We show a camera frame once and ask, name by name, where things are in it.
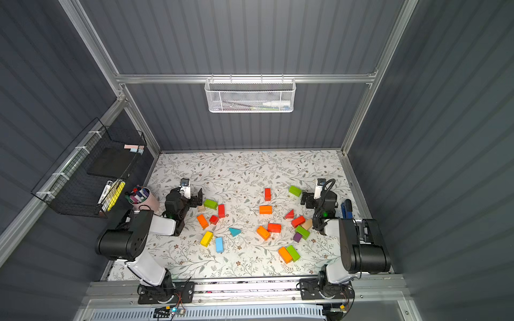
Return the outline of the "green block bottom pair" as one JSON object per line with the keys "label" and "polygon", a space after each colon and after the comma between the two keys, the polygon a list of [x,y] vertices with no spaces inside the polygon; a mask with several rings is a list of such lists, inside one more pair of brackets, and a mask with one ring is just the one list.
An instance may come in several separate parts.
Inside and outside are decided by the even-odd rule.
{"label": "green block bottom pair", "polygon": [[296,262],[298,261],[301,256],[300,254],[298,253],[298,251],[294,248],[294,246],[288,246],[286,248],[286,251],[289,253],[289,255],[291,256],[293,262]]}

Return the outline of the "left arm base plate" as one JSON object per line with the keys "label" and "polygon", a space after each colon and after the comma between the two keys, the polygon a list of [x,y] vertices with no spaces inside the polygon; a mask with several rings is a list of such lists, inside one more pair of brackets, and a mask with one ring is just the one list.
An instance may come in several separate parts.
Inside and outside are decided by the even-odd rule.
{"label": "left arm base plate", "polygon": [[140,284],[137,289],[138,304],[174,304],[191,303],[194,296],[194,282],[175,282],[173,286],[158,287]]}

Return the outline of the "black notebook in basket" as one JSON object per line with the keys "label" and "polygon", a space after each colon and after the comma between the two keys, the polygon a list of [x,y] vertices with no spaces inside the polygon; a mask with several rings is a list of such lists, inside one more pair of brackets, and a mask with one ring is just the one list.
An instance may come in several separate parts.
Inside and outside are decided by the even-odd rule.
{"label": "black notebook in basket", "polygon": [[111,179],[126,179],[140,155],[128,149],[104,148],[87,168],[88,175]]}

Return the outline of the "light blue block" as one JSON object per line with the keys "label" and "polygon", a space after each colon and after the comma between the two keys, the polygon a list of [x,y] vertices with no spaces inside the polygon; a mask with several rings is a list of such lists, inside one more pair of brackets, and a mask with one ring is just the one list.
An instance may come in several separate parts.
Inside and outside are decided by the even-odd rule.
{"label": "light blue block", "polygon": [[224,252],[224,242],[222,237],[216,238],[215,245],[217,253],[221,254]]}

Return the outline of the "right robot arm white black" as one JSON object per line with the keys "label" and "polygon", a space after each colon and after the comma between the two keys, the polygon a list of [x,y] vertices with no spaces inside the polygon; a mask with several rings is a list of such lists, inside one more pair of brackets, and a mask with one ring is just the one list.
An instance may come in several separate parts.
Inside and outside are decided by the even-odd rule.
{"label": "right robot arm white black", "polygon": [[392,263],[378,222],[356,219],[350,199],[339,205],[333,191],[316,191],[303,193],[301,205],[315,211],[314,230],[339,240],[340,257],[322,267],[318,273],[318,289],[347,284],[363,274],[390,271]]}

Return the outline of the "yellow block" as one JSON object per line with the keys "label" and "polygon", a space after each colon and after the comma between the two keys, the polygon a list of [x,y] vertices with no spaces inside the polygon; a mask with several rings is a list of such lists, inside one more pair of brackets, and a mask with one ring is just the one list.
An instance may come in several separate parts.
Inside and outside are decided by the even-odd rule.
{"label": "yellow block", "polygon": [[214,237],[214,234],[211,231],[206,231],[206,233],[204,234],[200,244],[203,247],[208,247],[210,245],[210,242],[213,239],[213,237]]}

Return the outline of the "red long block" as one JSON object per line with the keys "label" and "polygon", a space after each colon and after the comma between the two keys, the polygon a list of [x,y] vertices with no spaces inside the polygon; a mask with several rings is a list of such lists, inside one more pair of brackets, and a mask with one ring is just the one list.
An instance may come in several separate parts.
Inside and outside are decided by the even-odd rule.
{"label": "red long block", "polygon": [[225,218],[226,217],[226,207],[224,204],[220,204],[218,206],[218,217]]}

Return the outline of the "blue stapler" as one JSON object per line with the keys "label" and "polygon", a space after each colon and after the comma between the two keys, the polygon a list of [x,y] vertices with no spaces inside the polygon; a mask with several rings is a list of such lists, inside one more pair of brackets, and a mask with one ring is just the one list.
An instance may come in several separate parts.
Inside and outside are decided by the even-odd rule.
{"label": "blue stapler", "polygon": [[350,199],[346,199],[341,205],[341,214],[344,219],[353,219],[353,203]]}

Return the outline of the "teal triangle block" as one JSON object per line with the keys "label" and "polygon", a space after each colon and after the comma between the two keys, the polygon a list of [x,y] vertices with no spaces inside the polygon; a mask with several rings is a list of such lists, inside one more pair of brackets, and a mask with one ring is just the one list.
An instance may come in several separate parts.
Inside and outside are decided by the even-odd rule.
{"label": "teal triangle block", "polygon": [[242,231],[240,229],[230,227],[229,232],[233,237],[236,237],[237,235],[241,234]]}

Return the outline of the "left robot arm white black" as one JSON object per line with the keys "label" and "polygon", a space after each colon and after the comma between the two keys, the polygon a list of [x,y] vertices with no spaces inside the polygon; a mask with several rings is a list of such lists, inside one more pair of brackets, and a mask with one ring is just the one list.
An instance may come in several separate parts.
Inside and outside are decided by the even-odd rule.
{"label": "left robot arm white black", "polygon": [[203,189],[191,194],[189,186],[174,188],[165,198],[165,212],[159,215],[159,200],[147,188],[146,200],[134,209],[121,212],[102,234],[96,252],[113,261],[123,262],[146,287],[162,287],[169,271],[146,250],[148,237],[153,235],[178,237],[185,227],[185,217],[191,208],[203,205]]}

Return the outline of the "yellow highlighter pack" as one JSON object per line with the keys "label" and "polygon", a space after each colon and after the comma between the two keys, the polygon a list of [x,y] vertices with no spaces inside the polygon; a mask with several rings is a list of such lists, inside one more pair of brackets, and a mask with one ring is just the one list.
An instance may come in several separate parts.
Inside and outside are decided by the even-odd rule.
{"label": "yellow highlighter pack", "polygon": [[126,185],[124,180],[117,180],[113,183],[112,187],[109,189],[105,200],[103,201],[103,211],[110,211],[116,204],[118,198],[120,197],[123,189]]}

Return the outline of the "orange block centre low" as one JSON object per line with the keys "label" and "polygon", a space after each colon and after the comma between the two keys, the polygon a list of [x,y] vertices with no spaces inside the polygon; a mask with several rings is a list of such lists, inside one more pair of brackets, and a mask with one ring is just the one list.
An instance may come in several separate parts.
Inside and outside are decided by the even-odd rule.
{"label": "orange block centre low", "polygon": [[265,229],[263,226],[259,226],[257,228],[256,232],[265,241],[270,238],[270,232],[267,229]]}

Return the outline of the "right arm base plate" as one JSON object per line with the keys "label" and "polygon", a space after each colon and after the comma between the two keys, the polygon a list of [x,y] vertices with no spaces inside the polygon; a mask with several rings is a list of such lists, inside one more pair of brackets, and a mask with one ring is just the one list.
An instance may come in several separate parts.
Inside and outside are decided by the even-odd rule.
{"label": "right arm base plate", "polygon": [[318,278],[301,278],[296,285],[303,300],[353,300],[351,284],[330,284]]}

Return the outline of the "red block centre low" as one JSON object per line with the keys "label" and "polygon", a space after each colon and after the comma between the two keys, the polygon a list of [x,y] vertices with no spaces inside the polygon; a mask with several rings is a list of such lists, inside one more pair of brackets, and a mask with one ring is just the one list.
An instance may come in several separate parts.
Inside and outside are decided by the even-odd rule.
{"label": "red block centre low", "polygon": [[282,226],[278,223],[269,223],[267,226],[267,231],[269,233],[279,234],[282,231]]}

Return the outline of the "red small block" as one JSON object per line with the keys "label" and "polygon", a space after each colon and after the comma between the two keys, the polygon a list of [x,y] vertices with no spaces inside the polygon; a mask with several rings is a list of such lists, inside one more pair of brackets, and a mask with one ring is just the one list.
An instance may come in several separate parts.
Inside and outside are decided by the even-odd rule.
{"label": "red small block", "polygon": [[219,222],[219,220],[220,220],[220,218],[219,218],[217,215],[213,215],[213,216],[211,216],[211,218],[210,218],[210,223],[211,223],[212,225],[217,225],[217,224],[218,224],[218,222]]}

